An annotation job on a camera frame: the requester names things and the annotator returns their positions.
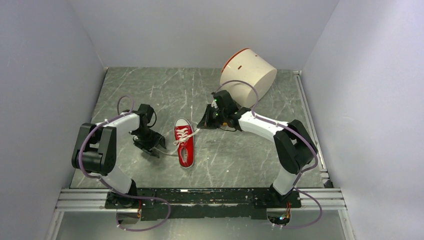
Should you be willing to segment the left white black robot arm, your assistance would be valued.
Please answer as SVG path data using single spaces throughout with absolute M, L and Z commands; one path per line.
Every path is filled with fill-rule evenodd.
M 125 110 L 119 116 L 101 123 L 84 123 L 80 126 L 71 164 L 87 177 L 106 183 L 110 192 L 105 207 L 142 207 L 135 181 L 116 165 L 117 145 L 121 135 L 130 134 L 135 147 L 159 158 L 157 147 L 166 148 L 165 137 L 152 130 L 155 110 L 141 104 L 138 110 Z

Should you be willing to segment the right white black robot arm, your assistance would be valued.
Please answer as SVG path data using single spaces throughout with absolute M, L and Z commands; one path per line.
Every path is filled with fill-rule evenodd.
M 227 124 L 236 131 L 258 135 L 274 143 L 280 170 L 269 189 L 270 202 L 282 207 L 289 200 L 301 170 L 317 154 L 306 128 L 299 120 L 276 121 L 253 113 L 250 108 L 238 107 L 227 90 L 212 93 L 213 102 L 207 104 L 198 129 L 214 130 Z

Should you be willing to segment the red canvas sneaker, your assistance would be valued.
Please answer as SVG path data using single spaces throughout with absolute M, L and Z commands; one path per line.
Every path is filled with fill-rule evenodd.
M 191 124 L 189 123 L 189 121 L 185 118 L 179 118 L 176 120 L 175 124 L 174 124 L 174 128 L 175 129 L 176 126 L 184 126 L 184 125 L 189 125 L 191 126 Z M 177 133 L 174 130 L 174 137 L 175 140 L 177 138 Z M 178 160 L 179 160 L 179 164 L 184 167 L 184 168 L 189 168 L 193 165 L 194 163 L 194 137 L 190 138 L 184 146 L 180 146 L 177 150 L 177 156 L 178 156 Z

